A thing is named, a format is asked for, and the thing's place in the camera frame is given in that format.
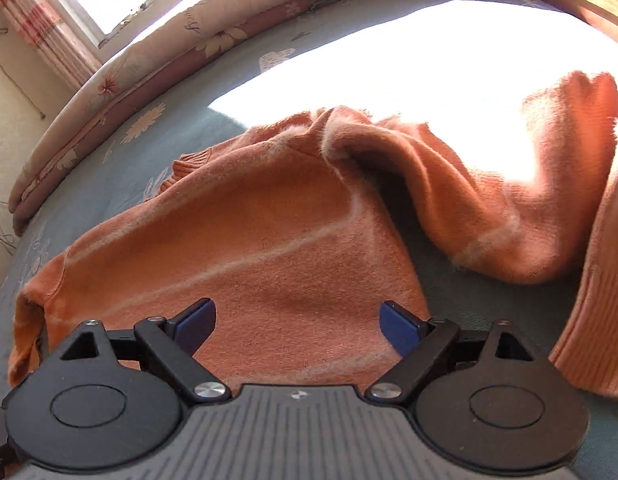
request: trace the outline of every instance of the beige wall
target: beige wall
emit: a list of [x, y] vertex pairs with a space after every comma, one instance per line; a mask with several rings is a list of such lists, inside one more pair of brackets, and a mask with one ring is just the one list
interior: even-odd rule
[[[0, 27], [9, 27], [2, 15]], [[0, 35], [0, 64], [46, 115], [41, 120], [37, 110], [0, 70], [0, 200], [6, 202], [22, 164], [72, 92], [11, 29]], [[12, 233], [10, 214], [1, 204], [0, 226]], [[11, 256], [0, 245], [0, 285], [10, 261]]]

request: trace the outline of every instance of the orange sweater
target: orange sweater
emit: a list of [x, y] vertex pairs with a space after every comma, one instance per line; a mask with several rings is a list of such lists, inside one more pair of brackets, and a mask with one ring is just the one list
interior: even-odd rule
[[397, 361], [380, 303], [420, 317], [427, 306], [364, 161], [404, 176], [423, 228], [458, 266], [539, 283], [582, 264], [589, 241], [552, 358], [576, 386], [618, 396], [618, 91], [609, 75], [573, 73], [522, 114], [536, 158], [524, 182], [469, 170], [426, 124], [374, 123], [345, 107], [183, 156], [157, 197], [93, 228], [26, 284], [10, 382], [35, 366], [43, 322], [53, 349], [86, 318], [129, 328], [209, 296], [217, 328], [196, 358], [232, 387], [369, 384]]

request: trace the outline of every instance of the metal screw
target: metal screw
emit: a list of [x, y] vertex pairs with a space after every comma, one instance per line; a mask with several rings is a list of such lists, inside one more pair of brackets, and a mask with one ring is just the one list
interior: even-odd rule
[[196, 384], [193, 391], [198, 397], [202, 397], [203, 399], [215, 399], [216, 397], [222, 397], [227, 392], [227, 387], [216, 381], [208, 381], [206, 383]]
[[371, 386], [371, 395], [376, 399], [397, 399], [403, 394], [400, 386], [393, 383], [378, 383]]
[[296, 390], [295, 392], [291, 392], [289, 394], [289, 397], [295, 400], [303, 400], [309, 397], [309, 394], [305, 392], [304, 390]]

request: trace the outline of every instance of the bed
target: bed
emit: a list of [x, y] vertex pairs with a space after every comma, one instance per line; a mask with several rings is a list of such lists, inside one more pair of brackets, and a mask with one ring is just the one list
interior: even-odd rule
[[[551, 49], [543, 45], [547, 38]], [[228, 50], [128, 118], [28, 224], [0, 289], [0, 400], [9, 391], [10, 324], [20, 288], [90, 228], [151, 198], [182, 153], [300, 109], [336, 104], [433, 120], [433, 131], [462, 152], [472, 144], [472, 124], [496, 120], [490, 110], [513, 97], [507, 81], [521, 82], [515, 92], [524, 95], [574, 65], [608, 70], [618, 83], [618, 44], [539, 0], [326, 1]], [[502, 88], [500, 98], [475, 99], [480, 85]], [[466, 118], [464, 138], [458, 116]], [[459, 272], [423, 234], [400, 179], [373, 178], [435, 316], [475, 330], [505, 317], [550, 351], [574, 304], [579, 272], [538, 286]], [[618, 401], [585, 396], [592, 425], [575, 470], [586, 480], [615, 480]]]

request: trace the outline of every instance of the plaid curtain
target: plaid curtain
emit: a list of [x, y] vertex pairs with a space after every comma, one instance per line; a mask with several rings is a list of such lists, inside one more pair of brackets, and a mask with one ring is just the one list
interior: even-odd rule
[[46, 0], [0, 0], [17, 33], [77, 91], [101, 63]]

